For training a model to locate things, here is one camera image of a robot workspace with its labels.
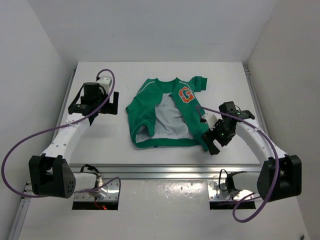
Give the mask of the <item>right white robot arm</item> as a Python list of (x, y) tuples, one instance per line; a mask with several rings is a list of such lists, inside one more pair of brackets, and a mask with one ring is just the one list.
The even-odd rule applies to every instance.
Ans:
[(217, 155), (221, 147), (239, 136), (250, 148), (261, 165), (259, 173), (236, 171), (227, 173), (224, 192), (248, 190), (264, 201), (273, 202), (296, 197), (302, 193), (302, 161), (297, 155), (289, 155), (280, 149), (259, 127), (249, 110), (240, 110), (234, 102), (224, 102), (211, 114), (200, 114), (200, 122), (209, 129), (202, 135), (211, 155)]

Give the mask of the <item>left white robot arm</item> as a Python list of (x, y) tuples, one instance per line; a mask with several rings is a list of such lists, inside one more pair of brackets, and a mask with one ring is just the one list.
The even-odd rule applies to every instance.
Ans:
[(68, 107), (65, 124), (41, 155), (28, 163), (32, 192), (38, 196), (70, 198), (73, 193), (97, 186), (97, 173), (74, 173), (72, 153), (86, 130), (100, 114), (118, 113), (119, 93), (112, 93), (113, 80), (102, 77), (85, 82)]

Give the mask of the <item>green jacket with orange G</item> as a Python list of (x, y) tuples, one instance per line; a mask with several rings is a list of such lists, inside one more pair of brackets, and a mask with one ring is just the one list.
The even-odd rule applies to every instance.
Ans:
[(206, 90), (207, 78), (189, 81), (147, 79), (126, 107), (129, 134), (137, 148), (208, 146), (202, 139), (209, 129), (201, 122), (204, 110), (196, 93)]

